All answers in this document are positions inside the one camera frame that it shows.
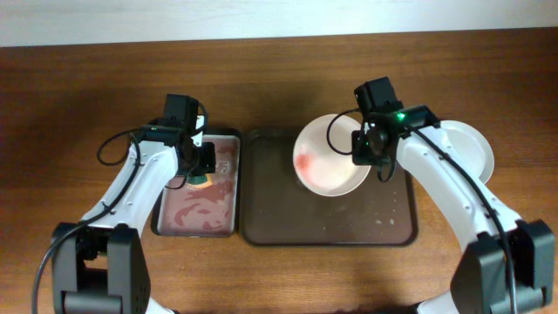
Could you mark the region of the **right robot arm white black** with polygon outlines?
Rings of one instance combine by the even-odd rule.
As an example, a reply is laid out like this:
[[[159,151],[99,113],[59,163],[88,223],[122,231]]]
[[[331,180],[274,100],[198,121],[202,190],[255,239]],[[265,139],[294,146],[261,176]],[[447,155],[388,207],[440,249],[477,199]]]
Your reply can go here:
[[[430,195],[463,255],[448,292],[409,313],[529,313],[551,304],[555,235],[500,201],[459,156],[427,106],[406,107],[387,77],[354,91],[363,121],[352,134],[352,161],[401,166]]]

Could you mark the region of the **white plate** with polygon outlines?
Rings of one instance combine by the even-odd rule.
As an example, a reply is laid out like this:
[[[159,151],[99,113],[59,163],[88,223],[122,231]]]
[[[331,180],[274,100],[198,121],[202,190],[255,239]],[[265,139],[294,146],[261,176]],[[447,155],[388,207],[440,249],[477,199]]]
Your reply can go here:
[[[483,183],[492,177],[495,160],[487,139],[474,127],[457,120],[442,120],[446,131],[461,160]]]

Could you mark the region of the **green orange sponge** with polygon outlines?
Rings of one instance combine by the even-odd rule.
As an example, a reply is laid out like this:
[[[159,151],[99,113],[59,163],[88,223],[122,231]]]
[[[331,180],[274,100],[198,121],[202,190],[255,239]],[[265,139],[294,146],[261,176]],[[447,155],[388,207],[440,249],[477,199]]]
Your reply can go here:
[[[187,179],[187,186],[193,189],[203,189],[213,185],[210,174],[190,176]]]

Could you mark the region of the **pale green plate front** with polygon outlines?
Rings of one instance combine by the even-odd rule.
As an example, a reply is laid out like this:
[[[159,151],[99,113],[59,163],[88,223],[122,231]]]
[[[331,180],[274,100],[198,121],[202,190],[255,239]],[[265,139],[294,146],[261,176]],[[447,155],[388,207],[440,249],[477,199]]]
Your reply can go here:
[[[337,118],[327,114],[313,119],[298,134],[293,165],[296,176],[308,190],[321,196],[337,197],[364,182],[371,168],[355,165],[347,154],[351,150],[351,133],[359,127],[351,117]]]

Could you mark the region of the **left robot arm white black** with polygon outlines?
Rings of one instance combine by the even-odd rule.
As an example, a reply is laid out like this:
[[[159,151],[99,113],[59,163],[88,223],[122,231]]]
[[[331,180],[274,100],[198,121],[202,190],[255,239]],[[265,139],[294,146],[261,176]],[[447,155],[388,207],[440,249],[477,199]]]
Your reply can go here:
[[[57,313],[167,313],[151,295],[141,233],[170,180],[215,171],[201,140],[208,112],[197,99],[169,94],[162,117],[124,131],[129,148],[100,201],[75,223],[54,229],[38,272],[51,266]]]

